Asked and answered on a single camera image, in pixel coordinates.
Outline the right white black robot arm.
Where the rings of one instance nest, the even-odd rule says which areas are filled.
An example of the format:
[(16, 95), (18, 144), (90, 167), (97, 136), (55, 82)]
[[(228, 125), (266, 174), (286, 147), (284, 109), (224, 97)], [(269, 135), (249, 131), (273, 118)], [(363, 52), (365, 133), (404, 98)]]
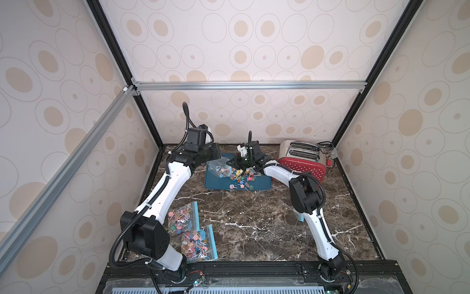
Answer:
[(326, 191), (312, 173), (296, 171), (279, 163), (264, 154), (257, 141), (237, 146), (237, 152), (227, 165), (236, 170), (255, 170), (289, 187), (291, 204), (303, 215), (315, 240), (320, 276), (327, 282), (336, 280), (346, 267), (345, 259), (353, 259), (334, 243), (323, 214)]

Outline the candy ziploc bag front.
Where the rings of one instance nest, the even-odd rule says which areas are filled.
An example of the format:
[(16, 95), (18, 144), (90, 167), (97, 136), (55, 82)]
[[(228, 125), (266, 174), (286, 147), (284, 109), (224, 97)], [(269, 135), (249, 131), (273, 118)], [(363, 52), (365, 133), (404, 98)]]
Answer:
[(212, 225), (182, 234), (181, 253), (186, 256), (188, 263), (217, 260), (219, 255)]

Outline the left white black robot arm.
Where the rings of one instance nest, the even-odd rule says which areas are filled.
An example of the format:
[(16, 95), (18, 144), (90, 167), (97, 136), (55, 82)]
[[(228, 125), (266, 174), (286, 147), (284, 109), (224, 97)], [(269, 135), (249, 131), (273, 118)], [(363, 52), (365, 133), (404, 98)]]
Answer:
[(152, 270), (169, 272), (176, 282), (184, 280), (187, 258), (170, 245), (165, 218), (195, 169), (220, 157), (210, 128), (189, 123), (180, 144), (168, 153), (165, 173), (147, 199), (121, 216), (121, 233), (111, 247), (109, 266), (124, 269), (144, 263)]

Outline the teal plastic tray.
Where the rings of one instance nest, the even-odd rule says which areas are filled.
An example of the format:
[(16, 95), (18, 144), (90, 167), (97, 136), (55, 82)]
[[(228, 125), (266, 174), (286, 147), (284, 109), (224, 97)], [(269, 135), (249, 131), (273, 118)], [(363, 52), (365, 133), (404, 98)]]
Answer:
[(226, 163), (234, 158), (232, 153), (223, 153), (218, 160), (207, 163), (205, 188), (227, 191), (267, 191), (272, 187), (270, 177), (253, 168), (237, 170)]

